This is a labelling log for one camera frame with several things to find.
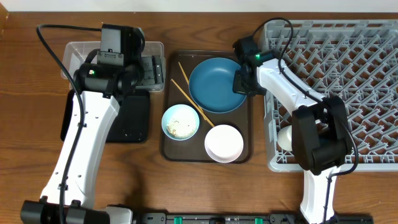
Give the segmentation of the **white cup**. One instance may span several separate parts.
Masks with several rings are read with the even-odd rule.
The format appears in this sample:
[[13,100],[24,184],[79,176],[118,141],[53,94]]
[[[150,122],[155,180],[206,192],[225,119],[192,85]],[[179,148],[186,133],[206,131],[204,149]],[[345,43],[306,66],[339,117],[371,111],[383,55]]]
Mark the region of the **white cup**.
[[277,143],[285,151],[292,152],[292,126],[286,126],[277,133]]

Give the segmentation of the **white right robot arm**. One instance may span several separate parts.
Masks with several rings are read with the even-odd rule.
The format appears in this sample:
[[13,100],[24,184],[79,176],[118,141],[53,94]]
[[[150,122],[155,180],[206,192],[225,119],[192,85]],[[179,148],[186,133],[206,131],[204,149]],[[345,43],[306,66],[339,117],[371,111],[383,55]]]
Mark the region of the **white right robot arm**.
[[304,171],[300,211],[308,223],[327,223],[334,216],[334,180],[353,148],[344,101],[325,97],[301,81],[271,50],[262,52],[248,36],[233,44],[240,69],[233,91],[247,96],[272,94],[292,118],[278,133],[278,145],[292,151]]

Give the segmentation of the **blue plate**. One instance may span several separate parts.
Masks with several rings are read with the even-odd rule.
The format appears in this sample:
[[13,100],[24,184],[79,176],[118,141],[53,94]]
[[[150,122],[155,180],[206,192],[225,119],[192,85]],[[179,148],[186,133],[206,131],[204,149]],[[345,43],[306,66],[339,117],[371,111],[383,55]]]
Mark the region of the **blue plate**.
[[241,66],[228,58],[210,58],[199,63],[190,75],[189,92],[194,102],[212,113],[239,108],[246,96],[233,92],[235,71]]

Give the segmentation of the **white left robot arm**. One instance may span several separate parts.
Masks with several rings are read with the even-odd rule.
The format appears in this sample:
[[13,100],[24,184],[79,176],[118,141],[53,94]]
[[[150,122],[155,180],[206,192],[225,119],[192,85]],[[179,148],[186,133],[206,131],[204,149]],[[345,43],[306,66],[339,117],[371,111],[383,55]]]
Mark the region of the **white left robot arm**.
[[21,208],[24,223],[132,223],[122,205],[94,209],[106,142],[142,142],[149,123],[149,85],[163,80],[162,58],[92,51],[70,77],[72,112],[63,147],[38,201]]

